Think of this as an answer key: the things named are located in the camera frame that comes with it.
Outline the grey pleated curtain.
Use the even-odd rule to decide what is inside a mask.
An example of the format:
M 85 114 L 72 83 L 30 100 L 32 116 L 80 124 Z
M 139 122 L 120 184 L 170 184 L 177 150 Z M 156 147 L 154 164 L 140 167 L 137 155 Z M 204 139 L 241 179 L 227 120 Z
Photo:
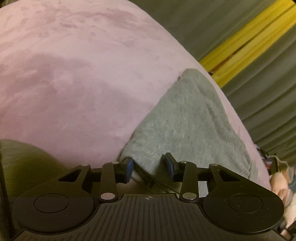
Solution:
M 275 1 L 136 1 L 200 61 Z M 255 144 L 295 163 L 295 26 L 221 87 Z

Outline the grey sweat pants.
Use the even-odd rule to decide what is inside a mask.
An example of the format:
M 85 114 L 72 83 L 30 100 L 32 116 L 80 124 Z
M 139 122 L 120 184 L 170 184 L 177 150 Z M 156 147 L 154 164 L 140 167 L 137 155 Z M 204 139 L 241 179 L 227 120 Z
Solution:
M 131 157 L 154 192 L 178 193 L 162 157 L 198 167 L 211 163 L 258 182 L 259 155 L 224 94 L 188 69 L 165 95 L 148 103 L 98 82 L 67 89 L 35 85 L 1 102 L 1 239 L 17 196 L 85 161 L 93 167 Z

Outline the yellow curtain strip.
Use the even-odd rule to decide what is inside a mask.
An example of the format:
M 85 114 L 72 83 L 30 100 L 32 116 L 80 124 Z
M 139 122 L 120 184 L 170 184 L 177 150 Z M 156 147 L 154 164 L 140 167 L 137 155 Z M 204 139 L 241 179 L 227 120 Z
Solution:
M 295 26 L 295 2 L 275 1 L 199 62 L 223 87 Z

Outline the pink plush toy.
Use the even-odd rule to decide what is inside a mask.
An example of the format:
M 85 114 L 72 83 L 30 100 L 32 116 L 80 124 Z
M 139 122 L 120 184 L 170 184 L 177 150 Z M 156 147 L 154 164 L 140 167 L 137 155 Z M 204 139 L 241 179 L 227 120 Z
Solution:
M 295 222 L 295 191 L 289 185 L 295 181 L 295 167 L 289 167 L 274 173 L 270 178 L 271 190 L 283 202 L 285 210 L 283 217 L 286 221 L 285 228 L 289 228 Z

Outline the pink fleece blanket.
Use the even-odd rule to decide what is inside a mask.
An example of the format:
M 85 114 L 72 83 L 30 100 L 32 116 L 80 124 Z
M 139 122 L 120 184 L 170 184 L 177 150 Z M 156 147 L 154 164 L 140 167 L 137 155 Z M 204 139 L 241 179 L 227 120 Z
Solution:
M 1 138 L 65 164 L 115 160 L 186 69 L 201 72 L 270 188 L 249 133 L 212 77 L 129 1 L 17 1 L 1 8 Z

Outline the clutter pile beside bed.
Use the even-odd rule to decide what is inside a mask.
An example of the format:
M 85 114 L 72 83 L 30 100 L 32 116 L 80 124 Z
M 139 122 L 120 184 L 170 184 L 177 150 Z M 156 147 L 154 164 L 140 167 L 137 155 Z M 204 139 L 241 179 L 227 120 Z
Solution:
M 265 167 L 269 175 L 273 175 L 276 172 L 281 172 L 289 168 L 286 161 L 281 161 L 276 154 L 269 155 L 262 148 L 256 145 L 257 151 L 265 164 Z

